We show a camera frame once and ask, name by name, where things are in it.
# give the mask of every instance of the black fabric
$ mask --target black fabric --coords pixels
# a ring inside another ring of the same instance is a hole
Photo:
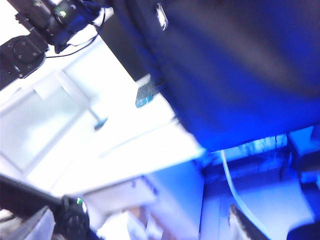
[[[319,240],[320,222],[302,225],[291,230],[286,240]]]
[[[208,150],[320,122],[320,1],[110,4],[183,126]]]

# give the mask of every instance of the green led light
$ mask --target green led light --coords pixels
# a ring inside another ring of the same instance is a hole
[[[80,197],[78,197],[76,199],[76,204],[82,204],[82,202],[83,202],[83,200]]]
[[[63,18],[67,16],[67,13],[65,11],[60,11],[59,13],[60,13],[60,16]]]

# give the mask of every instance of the wire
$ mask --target wire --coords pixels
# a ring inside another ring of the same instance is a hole
[[[98,25],[96,25],[94,22],[90,23],[91,25],[95,26],[96,28],[99,28]],[[80,45],[83,45],[83,44],[87,44],[88,42],[90,42],[93,38],[95,38],[95,36],[91,37],[89,40],[87,41],[84,41],[82,43],[78,43],[78,44],[72,44],[72,43],[68,43],[67,46],[73,46],[73,47],[78,47]]]
[[[57,56],[47,56],[46,59],[53,59],[53,58],[61,58],[61,57],[67,57],[67,56],[70,56],[70,55],[73,55],[73,54],[76,54],[78,52],[80,52],[81,50],[87,48],[89,45],[91,45],[95,40],[96,38],[98,37],[98,35],[100,34],[103,26],[104,26],[104,23],[105,23],[105,19],[106,19],[106,9],[104,8],[103,9],[103,18],[102,18],[102,23],[101,25],[99,26],[98,30],[97,30],[97,33],[95,36],[93,36],[92,38],[90,38],[88,41],[86,42],[83,42],[83,43],[80,43],[80,44],[77,44],[77,45],[73,45],[73,44],[69,44],[69,45],[72,45],[74,47],[77,47],[77,46],[80,46],[80,45],[83,45],[83,44],[86,44],[87,42],[89,42],[87,45],[81,47],[80,49],[74,51],[74,52],[71,52],[71,53],[68,53],[68,54],[64,54],[64,55],[57,55]]]
[[[256,216],[250,211],[250,209],[247,207],[247,205],[242,201],[240,198],[237,190],[235,189],[234,183],[232,181],[230,171],[228,168],[227,164],[227,158],[226,158],[226,153],[224,150],[221,150],[221,158],[222,158],[222,164],[223,164],[223,169],[225,173],[226,180],[228,182],[229,188],[231,190],[231,193],[235,199],[235,201],[238,203],[239,207],[243,211],[243,213],[247,216],[247,218],[257,227],[260,229],[263,234],[268,237],[267,230],[265,226],[259,221],[259,219],[256,218]]]

